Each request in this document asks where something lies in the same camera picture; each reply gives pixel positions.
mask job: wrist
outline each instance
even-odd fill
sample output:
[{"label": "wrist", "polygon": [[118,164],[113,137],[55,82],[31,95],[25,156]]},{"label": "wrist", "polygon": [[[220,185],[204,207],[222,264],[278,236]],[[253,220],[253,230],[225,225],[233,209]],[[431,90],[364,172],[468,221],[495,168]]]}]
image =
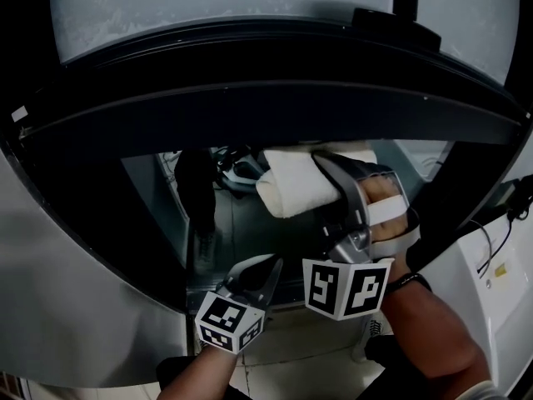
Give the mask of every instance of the wrist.
[{"label": "wrist", "polygon": [[208,355],[211,358],[224,362],[237,362],[237,354],[234,354],[230,351],[225,351],[221,348],[217,348],[212,345],[206,345],[202,349],[202,354]]},{"label": "wrist", "polygon": [[391,270],[389,272],[389,279],[387,282],[388,283],[395,282],[396,280],[398,280],[399,278],[402,278],[403,276],[405,276],[406,274],[410,272],[411,270],[409,269],[409,267],[407,267],[405,254],[403,256],[398,256],[396,257],[396,259],[393,261],[391,265]]}]

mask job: white towel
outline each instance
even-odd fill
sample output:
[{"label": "white towel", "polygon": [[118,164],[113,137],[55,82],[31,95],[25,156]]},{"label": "white towel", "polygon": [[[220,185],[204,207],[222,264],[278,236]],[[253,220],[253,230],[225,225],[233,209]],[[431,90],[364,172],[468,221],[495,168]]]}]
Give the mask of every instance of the white towel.
[{"label": "white towel", "polygon": [[377,163],[367,142],[324,142],[265,150],[270,170],[257,181],[256,188],[272,216],[290,218],[341,198],[313,162],[311,151],[316,150]]}]

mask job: floor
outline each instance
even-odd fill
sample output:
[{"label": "floor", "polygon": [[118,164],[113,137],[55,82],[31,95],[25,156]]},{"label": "floor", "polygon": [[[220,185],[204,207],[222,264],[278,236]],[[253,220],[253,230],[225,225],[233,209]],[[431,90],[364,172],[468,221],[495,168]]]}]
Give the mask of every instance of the floor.
[{"label": "floor", "polygon": [[[361,320],[334,322],[305,308],[274,312],[266,331],[239,357],[230,384],[254,400],[354,399],[382,371],[355,364]],[[157,383],[67,389],[29,383],[32,400],[155,400]]]}]

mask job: human hand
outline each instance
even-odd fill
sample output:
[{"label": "human hand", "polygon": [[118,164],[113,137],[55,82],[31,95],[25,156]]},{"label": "human hand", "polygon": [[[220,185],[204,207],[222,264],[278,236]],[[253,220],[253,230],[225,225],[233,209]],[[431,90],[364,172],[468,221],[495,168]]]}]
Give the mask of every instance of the human hand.
[{"label": "human hand", "polygon": [[[399,188],[388,177],[369,177],[360,181],[359,185],[365,195],[366,204],[380,202],[386,198],[401,194]],[[389,221],[372,225],[370,229],[374,242],[382,242],[383,240],[398,237],[407,230],[407,215],[404,213]]]},{"label": "human hand", "polygon": [[[359,185],[365,195],[366,204],[380,202],[386,198],[401,194],[398,186],[387,177],[369,177],[368,179],[360,181]],[[407,230],[407,215],[404,213],[389,221],[372,225],[370,229],[372,241],[374,242],[381,242],[398,237]],[[389,283],[394,282],[401,276],[410,272],[411,270],[407,267],[406,263],[406,254],[400,253],[395,257],[395,260],[391,265]]]}]

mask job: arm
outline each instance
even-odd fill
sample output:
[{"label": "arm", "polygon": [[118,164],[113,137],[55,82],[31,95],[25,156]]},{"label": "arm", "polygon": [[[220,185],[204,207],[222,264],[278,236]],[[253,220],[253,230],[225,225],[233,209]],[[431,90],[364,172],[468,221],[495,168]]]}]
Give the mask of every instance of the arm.
[{"label": "arm", "polygon": [[205,347],[157,400],[220,400],[236,365],[237,355]]},{"label": "arm", "polygon": [[[361,182],[369,203],[394,195],[398,189],[383,177]],[[406,216],[371,227],[372,238],[386,240],[402,234]],[[405,254],[391,266],[389,282],[410,272]],[[477,383],[491,379],[485,355],[459,317],[418,282],[383,299],[381,310],[391,324],[401,349],[430,380],[440,398],[456,398]]]}]

